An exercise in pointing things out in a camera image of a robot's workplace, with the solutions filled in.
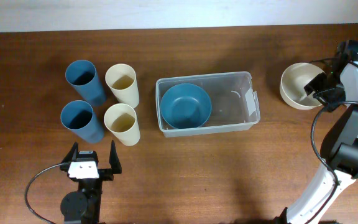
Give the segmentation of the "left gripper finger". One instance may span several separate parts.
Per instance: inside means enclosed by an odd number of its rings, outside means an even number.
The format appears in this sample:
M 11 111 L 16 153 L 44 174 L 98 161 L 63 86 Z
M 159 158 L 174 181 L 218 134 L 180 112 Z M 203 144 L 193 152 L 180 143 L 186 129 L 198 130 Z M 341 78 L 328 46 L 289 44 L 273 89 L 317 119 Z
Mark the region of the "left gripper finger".
M 114 141 L 111 141 L 109 163 L 111 165 L 111 170 L 112 170 L 113 174 L 121 174 L 122 173 L 122 166 L 121 166 L 120 160 L 117 155 L 116 145 L 115 145 Z
M 78 154 L 78 143 L 74 142 L 68 154 L 63 158 L 62 163 L 68 163 L 76 160 Z

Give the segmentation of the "cream bowl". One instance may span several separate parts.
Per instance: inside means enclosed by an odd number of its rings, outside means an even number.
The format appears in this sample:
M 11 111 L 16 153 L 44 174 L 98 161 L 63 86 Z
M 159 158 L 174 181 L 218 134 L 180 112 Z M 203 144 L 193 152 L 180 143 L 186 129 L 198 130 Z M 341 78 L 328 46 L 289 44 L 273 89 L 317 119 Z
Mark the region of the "cream bowl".
M 298 110 L 311 110 L 321 103 L 307 95 L 304 86 L 312 81 L 323 70 L 310 63 L 295 63 L 282 73 L 280 94 L 286 104 Z

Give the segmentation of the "blue plastic bowl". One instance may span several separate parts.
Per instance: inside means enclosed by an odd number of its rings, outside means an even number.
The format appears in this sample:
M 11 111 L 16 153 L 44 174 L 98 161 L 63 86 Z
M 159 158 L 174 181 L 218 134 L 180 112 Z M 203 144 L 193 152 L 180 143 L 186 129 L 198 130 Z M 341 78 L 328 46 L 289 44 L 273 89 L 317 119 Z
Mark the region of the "blue plastic bowl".
M 212 109 L 207 92 L 191 83 L 169 88 L 160 103 L 163 119 L 174 129 L 201 127 L 209 120 Z

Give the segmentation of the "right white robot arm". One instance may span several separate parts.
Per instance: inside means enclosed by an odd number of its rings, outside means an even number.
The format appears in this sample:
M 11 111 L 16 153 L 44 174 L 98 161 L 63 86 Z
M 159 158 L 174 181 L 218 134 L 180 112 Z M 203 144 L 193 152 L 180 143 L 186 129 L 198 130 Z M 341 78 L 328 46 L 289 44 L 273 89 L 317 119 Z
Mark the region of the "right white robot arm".
M 340 193 L 358 180 L 358 55 L 324 58 L 326 68 L 315 61 L 295 63 L 282 73 L 280 94 L 298 110 L 317 106 L 332 112 L 341 105 L 347 109 L 324 137 L 321 147 L 311 146 L 320 161 L 309 186 L 275 223 L 319 223 Z

